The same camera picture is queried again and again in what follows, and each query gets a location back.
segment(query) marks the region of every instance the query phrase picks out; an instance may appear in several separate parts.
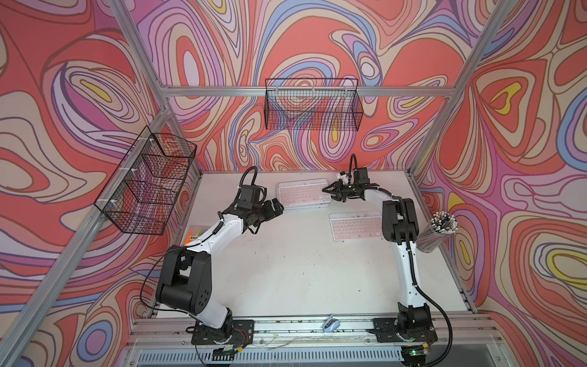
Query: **white table surface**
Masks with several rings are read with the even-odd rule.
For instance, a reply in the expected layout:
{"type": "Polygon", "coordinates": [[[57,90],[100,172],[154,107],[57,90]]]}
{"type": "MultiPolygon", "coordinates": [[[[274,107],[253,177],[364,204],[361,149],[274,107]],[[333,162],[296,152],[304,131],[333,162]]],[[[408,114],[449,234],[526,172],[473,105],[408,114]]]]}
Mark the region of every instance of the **white table surface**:
{"type": "MultiPolygon", "coordinates": [[[[187,228],[213,225],[217,211],[233,201],[241,174],[204,174],[187,228]]],[[[267,187],[273,198],[277,183],[319,178],[334,182],[336,173],[259,173],[256,184],[267,187]]],[[[370,171],[369,178],[394,195],[412,198],[419,223],[425,222],[402,171],[370,171]]],[[[247,231],[212,259],[212,295],[237,317],[397,312],[395,244],[373,238],[354,244],[332,240],[330,213],[373,210],[381,208],[363,200],[333,200],[326,208],[284,211],[263,223],[257,235],[247,231]]],[[[418,251],[417,262],[428,296],[445,311],[467,310],[440,250],[418,251]]],[[[157,317],[185,315],[159,311],[157,317]]]]}

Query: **pen holder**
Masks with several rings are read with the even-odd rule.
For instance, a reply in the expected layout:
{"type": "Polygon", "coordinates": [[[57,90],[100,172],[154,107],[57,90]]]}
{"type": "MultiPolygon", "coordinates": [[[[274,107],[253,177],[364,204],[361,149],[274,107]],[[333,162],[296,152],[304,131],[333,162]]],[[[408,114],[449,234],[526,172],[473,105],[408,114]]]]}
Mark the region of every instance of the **pen holder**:
{"type": "Polygon", "coordinates": [[[435,213],[428,225],[418,235],[416,248],[422,252],[430,253],[457,230],[458,224],[454,216],[445,211],[435,213]],[[443,221],[448,223],[440,230],[439,228],[443,221]]]}

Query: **small blue object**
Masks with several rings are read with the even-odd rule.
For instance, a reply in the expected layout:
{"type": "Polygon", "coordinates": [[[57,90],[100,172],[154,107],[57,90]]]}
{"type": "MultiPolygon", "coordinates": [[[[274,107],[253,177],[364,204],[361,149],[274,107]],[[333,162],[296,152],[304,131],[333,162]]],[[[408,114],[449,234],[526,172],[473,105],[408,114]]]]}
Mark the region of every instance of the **small blue object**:
{"type": "Polygon", "coordinates": [[[338,329],[340,326],[340,321],[334,318],[334,315],[330,315],[328,320],[322,325],[322,329],[324,332],[333,332],[334,330],[338,329]]]}

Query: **colorful backdrop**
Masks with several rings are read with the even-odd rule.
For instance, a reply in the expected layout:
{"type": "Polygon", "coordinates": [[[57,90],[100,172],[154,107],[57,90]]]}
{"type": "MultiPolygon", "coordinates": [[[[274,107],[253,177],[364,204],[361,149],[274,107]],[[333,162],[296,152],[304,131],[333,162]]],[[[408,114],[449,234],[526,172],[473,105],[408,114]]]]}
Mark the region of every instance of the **colorful backdrop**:
{"type": "Polygon", "coordinates": [[[417,181],[522,366],[587,365],[587,3],[521,1],[417,181]]]}
{"type": "MultiPolygon", "coordinates": [[[[158,111],[106,3],[0,1],[0,338],[158,111]]],[[[163,236],[104,225],[19,366],[114,364],[193,185],[163,236]]]]}
{"type": "MultiPolygon", "coordinates": [[[[251,86],[342,78],[451,86],[493,1],[128,2],[164,85],[251,86]]],[[[264,98],[170,99],[203,170],[406,169],[441,99],[366,97],[359,132],[266,131],[264,98]]]]}

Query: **red wire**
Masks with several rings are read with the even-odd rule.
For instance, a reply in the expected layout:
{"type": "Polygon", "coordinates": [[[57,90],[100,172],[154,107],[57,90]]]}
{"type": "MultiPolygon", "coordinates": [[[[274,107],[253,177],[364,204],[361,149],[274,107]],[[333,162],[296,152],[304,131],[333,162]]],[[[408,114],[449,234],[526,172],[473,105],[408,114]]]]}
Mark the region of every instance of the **red wire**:
{"type": "Polygon", "coordinates": [[[249,335],[244,330],[240,330],[240,329],[235,329],[235,330],[240,332],[247,339],[247,344],[249,344],[249,335]]]}

